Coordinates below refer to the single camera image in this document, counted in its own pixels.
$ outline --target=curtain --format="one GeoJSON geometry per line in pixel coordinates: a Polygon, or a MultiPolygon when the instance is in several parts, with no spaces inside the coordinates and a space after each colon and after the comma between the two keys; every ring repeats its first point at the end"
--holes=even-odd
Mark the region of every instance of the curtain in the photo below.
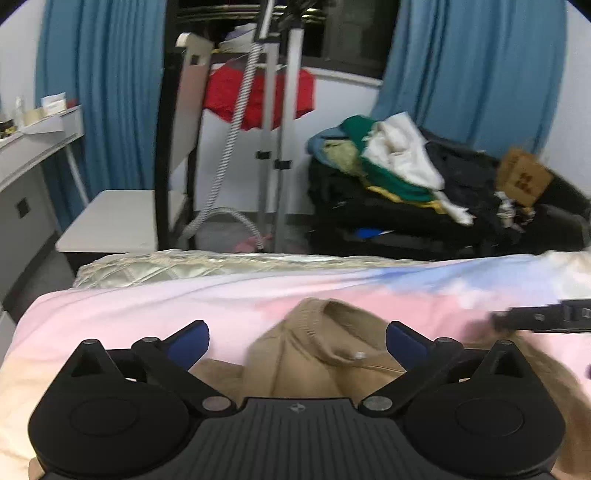
{"type": "MultiPolygon", "coordinates": [[[[47,0],[35,97],[65,92],[82,106],[74,145],[92,199],[107,189],[151,189],[163,67],[166,0],[47,0]]],[[[83,205],[63,153],[43,162],[63,229],[83,205]]]]}
{"type": "Polygon", "coordinates": [[[372,112],[407,111],[442,137],[502,156],[537,152],[556,110],[565,0],[401,0],[372,112]]]}

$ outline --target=mattress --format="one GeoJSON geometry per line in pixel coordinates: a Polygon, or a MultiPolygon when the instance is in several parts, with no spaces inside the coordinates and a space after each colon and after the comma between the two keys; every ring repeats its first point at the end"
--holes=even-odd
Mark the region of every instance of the mattress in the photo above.
{"type": "MultiPolygon", "coordinates": [[[[240,365],[248,346],[306,297],[346,301],[432,339],[471,342],[490,329],[492,311],[591,298],[591,254],[432,263],[179,251],[107,257],[84,267],[75,288],[37,299],[17,326],[0,368],[1,478],[27,478],[28,418],[80,341],[128,348],[202,319],[206,357],[240,365]]],[[[591,398],[591,334],[527,336],[591,398]]]]}

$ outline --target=red garment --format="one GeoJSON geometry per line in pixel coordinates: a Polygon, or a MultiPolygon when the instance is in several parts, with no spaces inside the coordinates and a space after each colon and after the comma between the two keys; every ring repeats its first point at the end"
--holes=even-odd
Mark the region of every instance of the red garment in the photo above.
{"type": "MultiPolygon", "coordinates": [[[[244,72],[232,68],[226,64],[218,68],[209,78],[207,93],[205,96],[205,108],[210,109],[226,122],[232,121],[234,106],[242,76],[244,72]]],[[[285,72],[277,74],[275,84],[275,105],[273,108],[273,128],[281,125],[281,113],[283,111],[283,92],[285,89],[285,72]]],[[[265,73],[255,73],[252,82],[251,95],[248,98],[246,113],[242,121],[242,129],[260,128],[262,126],[262,109],[265,96],[265,73]]],[[[314,76],[304,69],[300,70],[298,84],[296,118],[314,110],[314,76]]]]}

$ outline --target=multicolored blanket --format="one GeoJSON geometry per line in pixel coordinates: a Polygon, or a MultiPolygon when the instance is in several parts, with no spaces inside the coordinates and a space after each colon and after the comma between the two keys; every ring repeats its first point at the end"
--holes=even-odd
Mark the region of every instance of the multicolored blanket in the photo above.
{"type": "MultiPolygon", "coordinates": [[[[0,472],[25,480],[27,421],[78,343],[128,348],[195,319],[210,329],[207,357],[242,364],[248,346],[305,297],[333,298],[400,320],[429,338],[480,338],[492,311],[591,298],[591,254],[516,255],[368,270],[271,271],[67,290],[39,298],[18,324],[0,369],[0,472]]],[[[591,334],[530,334],[591,397],[591,334]]]]}

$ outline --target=gray floor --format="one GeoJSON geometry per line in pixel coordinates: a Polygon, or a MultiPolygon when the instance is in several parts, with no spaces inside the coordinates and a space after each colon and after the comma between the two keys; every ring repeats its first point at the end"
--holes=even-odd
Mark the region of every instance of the gray floor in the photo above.
{"type": "MultiPolygon", "coordinates": [[[[309,253],[306,230],[307,227],[301,225],[288,225],[286,227],[286,253],[309,253]]],[[[249,236],[249,232],[238,223],[206,223],[197,236],[198,248],[213,252],[231,253],[238,243],[243,242],[249,236]]],[[[66,257],[61,253],[52,251],[27,281],[25,287],[15,299],[14,308],[9,311],[9,314],[17,322],[38,297],[52,291],[70,288],[73,282],[74,276],[66,257]]]]}

